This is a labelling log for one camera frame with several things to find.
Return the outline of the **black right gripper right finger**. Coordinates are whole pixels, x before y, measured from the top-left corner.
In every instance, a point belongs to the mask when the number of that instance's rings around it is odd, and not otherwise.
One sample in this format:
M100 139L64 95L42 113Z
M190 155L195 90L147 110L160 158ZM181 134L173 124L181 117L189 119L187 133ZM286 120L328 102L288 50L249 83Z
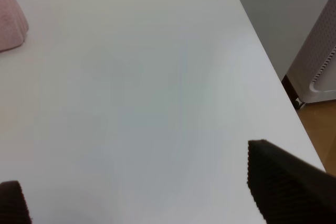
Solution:
M247 185L266 223L335 223L335 177L267 140L248 142Z

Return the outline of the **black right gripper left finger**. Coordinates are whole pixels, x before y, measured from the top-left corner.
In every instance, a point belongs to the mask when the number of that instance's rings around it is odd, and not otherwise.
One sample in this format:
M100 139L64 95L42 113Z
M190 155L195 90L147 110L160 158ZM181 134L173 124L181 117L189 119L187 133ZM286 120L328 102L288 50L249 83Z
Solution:
M29 210L20 183L1 183L1 223L31 223Z

